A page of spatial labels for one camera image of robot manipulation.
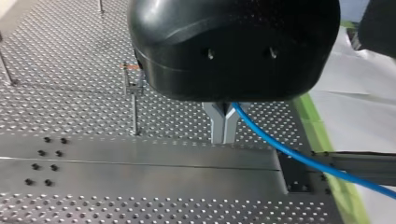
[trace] metal strip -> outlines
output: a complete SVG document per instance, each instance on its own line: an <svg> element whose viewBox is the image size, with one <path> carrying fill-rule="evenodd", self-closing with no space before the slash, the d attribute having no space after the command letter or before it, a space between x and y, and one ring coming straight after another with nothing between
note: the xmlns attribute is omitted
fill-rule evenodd
<svg viewBox="0 0 396 224"><path fill-rule="evenodd" d="M47 143L40 137L0 135L0 143L3 158L279 170L273 150L203 146L191 141L179 144L173 140L130 137L125 141L71 139L63 144L59 138Z"/></svg>

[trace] white surface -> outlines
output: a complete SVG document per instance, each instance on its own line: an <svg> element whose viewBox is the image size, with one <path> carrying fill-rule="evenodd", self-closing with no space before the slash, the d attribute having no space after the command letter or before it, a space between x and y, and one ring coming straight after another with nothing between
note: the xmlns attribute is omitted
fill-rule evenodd
<svg viewBox="0 0 396 224"><path fill-rule="evenodd" d="M367 50L353 51L341 29L323 77L310 95L335 150L396 153L393 59ZM357 189L371 223L396 223L395 200Z"/></svg>
<svg viewBox="0 0 396 224"><path fill-rule="evenodd" d="M17 0L0 0L0 19L12 6L14 6L15 2L17 2Z"/></svg>

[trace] green edge strip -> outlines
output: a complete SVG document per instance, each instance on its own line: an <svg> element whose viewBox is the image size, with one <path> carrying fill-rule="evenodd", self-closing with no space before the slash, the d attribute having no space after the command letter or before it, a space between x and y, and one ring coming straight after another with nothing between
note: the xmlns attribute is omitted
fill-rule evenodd
<svg viewBox="0 0 396 224"><path fill-rule="evenodd" d="M323 121L320 119L309 94L307 93L293 102L312 149L316 152L334 151ZM327 175L327 178L344 222L347 224L370 224L370 219L355 186L332 175Z"/></svg>

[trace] small metal part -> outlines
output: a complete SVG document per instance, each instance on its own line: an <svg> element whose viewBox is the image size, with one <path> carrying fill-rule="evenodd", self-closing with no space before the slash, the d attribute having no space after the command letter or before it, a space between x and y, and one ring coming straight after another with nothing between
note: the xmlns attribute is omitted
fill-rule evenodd
<svg viewBox="0 0 396 224"><path fill-rule="evenodd" d="M136 95L135 94L132 94L131 100L132 100L132 107L133 107L132 119L134 120L133 132L134 132L134 135L138 135L138 132L137 132L137 111L136 111L137 106L136 106Z"/></svg>
<svg viewBox="0 0 396 224"><path fill-rule="evenodd" d="M46 186L50 187L50 186L53 185L53 182L52 182L51 180L49 180L49 179L46 179L46 180L44 180L44 184L45 184Z"/></svg>
<svg viewBox="0 0 396 224"><path fill-rule="evenodd" d="M6 63L4 62L3 55L0 52L0 72L4 73L5 82L12 86L14 85L14 81L11 79L11 76L6 68Z"/></svg>
<svg viewBox="0 0 396 224"><path fill-rule="evenodd" d="M55 154L57 157L62 157L64 155L60 150L55 151Z"/></svg>
<svg viewBox="0 0 396 224"><path fill-rule="evenodd" d="M27 186L32 186L32 185L35 183L35 181L33 181L33 180L30 179L30 178L25 179L24 182L25 182L25 184L26 184Z"/></svg>
<svg viewBox="0 0 396 224"><path fill-rule="evenodd" d="M98 11L104 12L103 11L103 0L98 0Z"/></svg>
<svg viewBox="0 0 396 224"><path fill-rule="evenodd" d="M58 170L59 170L59 166L57 166L57 165L55 165L55 164L52 164L52 165L50 166L50 169L51 169L51 171L58 171Z"/></svg>
<svg viewBox="0 0 396 224"><path fill-rule="evenodd" d="M123 93L125 97L128 97L128 94L132 94L131 102L132 102L132 120L133 120L133 135L139 135L137 128L137 103L136 103L136 95L141 93L143 90L143 84L136 85L135 83L130 82L128 76L128 66L127 63L123 63L122 67L122 76L123 76Z"/></svg>
<svg viewBox="0 0 396 224"><path fill-rule="evenodd" d="M39 169L41 168L41 166L38 165L37 163L33 163L33 164L32 164L32 168L33 168L34 170L39 170Z"/></svg>
<svg viewBox="0 0 396 224"><path fill-rule="evenodd" d="M47 155L47 152L45 152L44 150L38 150L37 153L38 153L38 155L43 156L43 157Z"/></svg>
<svg viewBox="0 0 396 224"><path fill-rule="evenodd" d="M210 117L211 142L212 144L221 144L224 136L225 115L223 108L217 103L203 102L202 107Z"/></svg>
<svg viewBox="0 0 396 224"><path fill-rule="evenodd" d="M248 109L249 103L243 103L242 107ZM204 102L203 109L210 117L211 143L231 144L235 141L236 127L239 115L230 104Z"/></svg>

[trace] black metal bar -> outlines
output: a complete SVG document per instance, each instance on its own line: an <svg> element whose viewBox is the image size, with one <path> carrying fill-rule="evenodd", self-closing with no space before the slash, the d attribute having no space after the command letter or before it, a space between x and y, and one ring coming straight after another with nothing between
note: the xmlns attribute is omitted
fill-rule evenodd
<svg viewBox="0 0 396 224"><path fill-rule="evenodd" d="M332 166L377 184L396 186L396 154L376 152L334 152L316 156Z"/></svg>

